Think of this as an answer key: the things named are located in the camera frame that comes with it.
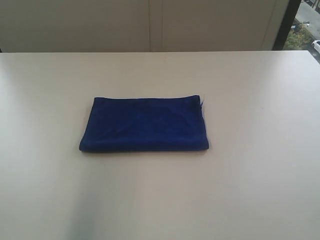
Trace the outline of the black window frame post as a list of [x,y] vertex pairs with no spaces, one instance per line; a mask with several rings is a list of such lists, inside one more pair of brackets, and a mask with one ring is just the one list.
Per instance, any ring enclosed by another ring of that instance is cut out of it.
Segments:
[[291,30],[292,23],[300,7],[301,0],[289,0],[278,33],[276,35],[273,51],[281,51]]

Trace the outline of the blue towel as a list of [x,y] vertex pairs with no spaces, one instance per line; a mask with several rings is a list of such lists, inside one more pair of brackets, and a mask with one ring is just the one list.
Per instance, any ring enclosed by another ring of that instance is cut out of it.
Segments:
[[189,152],[209,149],[199,95],[95,97],[79,143],[85,153]]

